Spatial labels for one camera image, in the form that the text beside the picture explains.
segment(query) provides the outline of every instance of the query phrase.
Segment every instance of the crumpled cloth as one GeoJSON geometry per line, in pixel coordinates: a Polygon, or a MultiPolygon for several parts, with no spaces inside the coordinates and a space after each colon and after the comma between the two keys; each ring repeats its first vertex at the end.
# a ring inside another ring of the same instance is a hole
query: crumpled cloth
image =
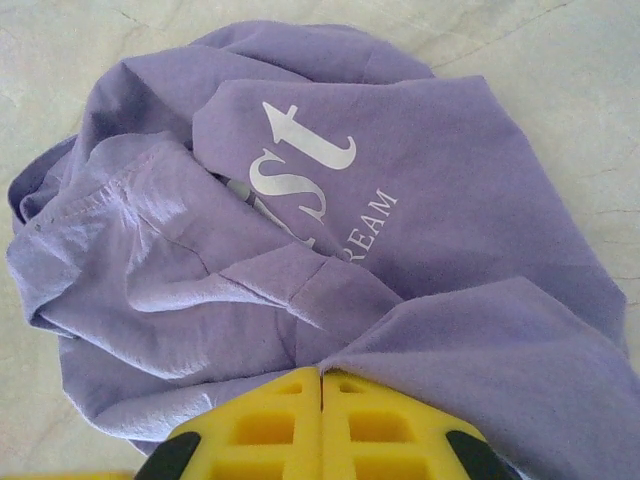
{"type": "Polygon", "coordinates": [[[481,77],[347,27],[231,25],[110,69],[9,201],[65,392],[147,452],[318,365],[535,478],[638,478],[625,298],[481,77]]]}

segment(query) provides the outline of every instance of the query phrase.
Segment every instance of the white marble countertop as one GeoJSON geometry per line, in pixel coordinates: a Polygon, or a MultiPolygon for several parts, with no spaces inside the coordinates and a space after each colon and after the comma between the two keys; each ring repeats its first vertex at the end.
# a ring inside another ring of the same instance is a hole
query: white marble countertop
{"type": "MultiPolygon", "coordinates": [[[[0,0],[3,188],[77,130],[89,89],[119,58],[254,18],[346,23],[437,75],[484,75],[626,292],[640,371],[638,0],[0,0]]],[[[55,338],[24,325],[4,264],[0,276],[0,474],[137,468],[141,455],[85,424],[63,396],[55,338]]]]}

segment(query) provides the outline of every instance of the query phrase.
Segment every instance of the yellow plastic object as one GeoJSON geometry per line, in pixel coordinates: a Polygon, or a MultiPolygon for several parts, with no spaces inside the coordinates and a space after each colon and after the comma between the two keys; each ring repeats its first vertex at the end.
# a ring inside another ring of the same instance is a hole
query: yellow plastic object
{"type": "Polygon", "coordinates": [[[468,480],[446,438],[468,423],[342,372],[323,379],[324,480],[468,480]]]}
{"type": "Polygon", "coordinates": [[[180,480],[468,480],[445,437],[466,422],[367,380],[304,368],[181,425],[180,480]]]}
{"type": "Polygon", "coordinates": [[[180,480],[320,480],[321,388],[302,368],[174,430],[202,436],[180,480]]]}
{"type": "Polygon", "coordinates": [[[133,473],[130,472],[96,472],[78,473],[64,475],[21,475],[0,477],[2,480],[132,480],[133,473]]]}

